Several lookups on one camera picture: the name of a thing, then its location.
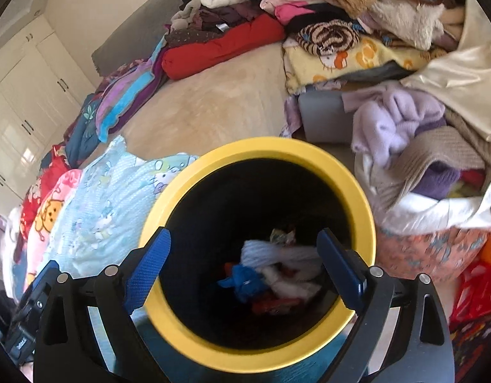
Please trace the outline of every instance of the beige wall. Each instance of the beige wall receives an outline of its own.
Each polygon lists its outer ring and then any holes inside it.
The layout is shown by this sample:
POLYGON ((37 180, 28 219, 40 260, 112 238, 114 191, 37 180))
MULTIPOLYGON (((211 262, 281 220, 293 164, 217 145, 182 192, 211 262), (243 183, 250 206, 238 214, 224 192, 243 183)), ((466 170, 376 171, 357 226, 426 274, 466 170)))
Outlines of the beige wall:
POLYGON ((45 17, 95 86, 101 78, 91 53, 147 0, 49 0, 45 17))

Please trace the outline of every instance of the metal screw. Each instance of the metal screw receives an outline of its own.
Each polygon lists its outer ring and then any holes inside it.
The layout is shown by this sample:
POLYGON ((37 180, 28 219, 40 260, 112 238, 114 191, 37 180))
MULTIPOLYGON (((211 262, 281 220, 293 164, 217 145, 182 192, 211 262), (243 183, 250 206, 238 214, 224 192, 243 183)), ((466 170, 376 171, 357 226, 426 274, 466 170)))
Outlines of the metal screw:
POLYGON ((60 274, 58 277, 57 277, 57 281, 59 283, 64 283, 66 282, 68 279, 68 274, 66 272, 63 272, 62 274, 60 274))
POLYGON ((118 273, 118 267, 116 265, 111 265, 110 267, 106 267, 106 270, 103 271, 107 276, 114 276, 118 273))
POLYGON ((431 279, 430 279, 430 276, 426 275, 426 274, 421 274, 419 276, 419 280, 422 282, 422 283, 430 283, 431 282, 431 279))
POLYGON ((384 275, 384 271, 379 267, 371 267, 370 274, 372 274, 375 278, 380 278, 384 275))

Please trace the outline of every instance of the yellow trash can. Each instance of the yellow trash can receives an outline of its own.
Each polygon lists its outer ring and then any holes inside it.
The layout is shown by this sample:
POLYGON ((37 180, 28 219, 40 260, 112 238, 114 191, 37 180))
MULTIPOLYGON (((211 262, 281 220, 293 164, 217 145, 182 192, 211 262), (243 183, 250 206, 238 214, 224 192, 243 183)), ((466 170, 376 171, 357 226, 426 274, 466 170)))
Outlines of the yellow trash can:
POLYGON ((303 244, 315 244, 329 227, 368 265, 374 262, 366 197, 320 148, 251 138, 217 148, 182 171, 159 196, 140 239, 144 246, 158 226, 171 232, 171 253, 145 303, 163 338, 195 362, 231 373, 280 369, 329 343, 353 315, 332 284, 304 310, 285 316, 254 316, 215 291, 223 264, 240 260, 244 240, 268 237, 286 223, 297 225, 303 244))

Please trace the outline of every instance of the yellow rim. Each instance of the yellow rim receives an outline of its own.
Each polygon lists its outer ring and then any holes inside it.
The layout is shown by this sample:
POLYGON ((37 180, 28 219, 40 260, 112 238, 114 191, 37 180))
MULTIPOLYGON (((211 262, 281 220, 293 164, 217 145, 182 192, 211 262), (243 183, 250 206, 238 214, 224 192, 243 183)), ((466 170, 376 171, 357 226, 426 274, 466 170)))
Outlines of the yellow rim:
MULTIPOLYGON (((342 202, 351 227, 352 247, 370 266, 375 260, 375 226, 366 197, 350 172, 333 156, 306 142, 276 137, 251 138, 215 149, 182 171, 153 206, 140 238, 143 247, 158 226, 165 226, 181 198, 212 172, 255 158, 289 161, 312 171, 342 202)), ((331 310, 305 334, 266 350, 233 350, 203 340, 175 316, 157 279, 145 303, 157 331, 177 351, 197 363, 231 373, 261 373, 297 363, 329 343, 350 321, 353 311, 338 298, 331 310)))

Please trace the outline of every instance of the clothing tag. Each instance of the clothing tag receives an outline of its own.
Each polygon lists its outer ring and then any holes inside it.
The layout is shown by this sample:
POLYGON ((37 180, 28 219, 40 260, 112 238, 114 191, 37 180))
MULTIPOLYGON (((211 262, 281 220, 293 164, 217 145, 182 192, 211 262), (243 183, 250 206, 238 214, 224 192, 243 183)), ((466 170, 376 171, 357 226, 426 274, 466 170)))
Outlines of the clothing tag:
POLYGON ((216 24, 215 25, 221 32, 227 32, 230 27, 226 23, 216 24))

